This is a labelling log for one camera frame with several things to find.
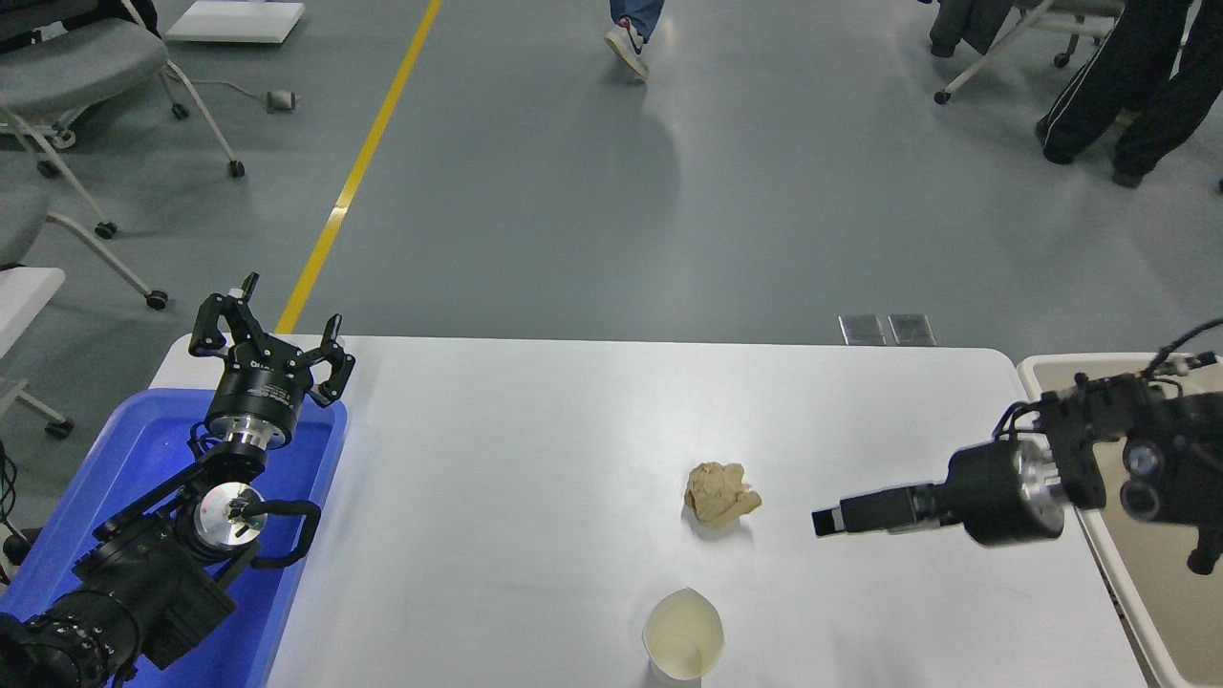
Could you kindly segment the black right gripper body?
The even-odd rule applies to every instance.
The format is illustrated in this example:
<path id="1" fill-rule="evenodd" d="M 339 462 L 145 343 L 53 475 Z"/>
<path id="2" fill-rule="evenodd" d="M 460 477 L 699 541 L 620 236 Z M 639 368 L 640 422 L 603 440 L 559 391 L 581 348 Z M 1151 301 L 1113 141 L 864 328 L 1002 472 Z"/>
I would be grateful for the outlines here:
<path id="1" fill-rule="evenodd" d="M 1022 441 L 987 441 L 951 455 L 945 508 L 980 545 L 1011 546 L 1042 539 L 1042 523 L 1022 496 Z"/>

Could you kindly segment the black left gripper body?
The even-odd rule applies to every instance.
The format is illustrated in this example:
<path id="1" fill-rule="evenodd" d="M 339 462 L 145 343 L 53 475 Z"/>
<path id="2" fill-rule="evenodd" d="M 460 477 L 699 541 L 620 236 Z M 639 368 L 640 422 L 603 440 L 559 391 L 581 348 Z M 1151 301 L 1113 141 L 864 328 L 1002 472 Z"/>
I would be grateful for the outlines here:
<path id="1" fill-rule="evenodd" d="M 238 349 L 227 349 L 223 378 L 205 413 L 205 426 L 220 436 L 238 422 L 260 422 L 270 426 L 273 441 L 289 441 L 311 387 L 311 371 L 275 370 Z"/>

